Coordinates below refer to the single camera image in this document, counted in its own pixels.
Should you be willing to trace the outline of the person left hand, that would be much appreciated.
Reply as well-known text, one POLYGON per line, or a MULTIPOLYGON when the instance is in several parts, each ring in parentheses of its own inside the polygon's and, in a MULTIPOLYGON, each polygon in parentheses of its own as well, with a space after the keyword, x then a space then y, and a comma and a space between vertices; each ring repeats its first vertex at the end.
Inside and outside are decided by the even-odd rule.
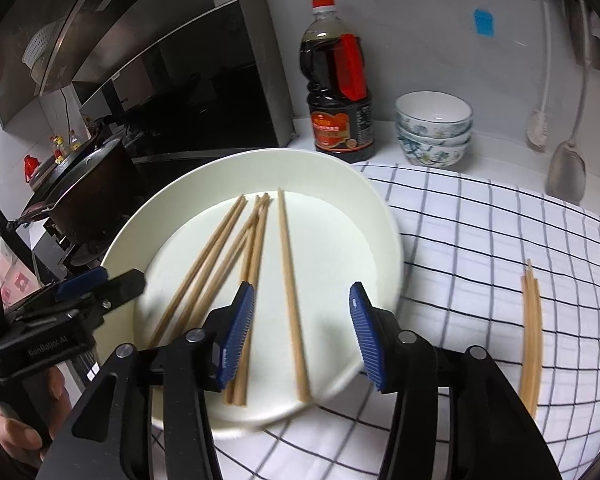
MULTIPOLYGON (((54 438, 72 410, 64 374, 57 366, 46 370, 46 396, 50 401, 48 434, 54 438)), ((30 426, 12 418, 0 405, 0 445, 14 460, 34 469, 40 468, 47 445, 30 426)))

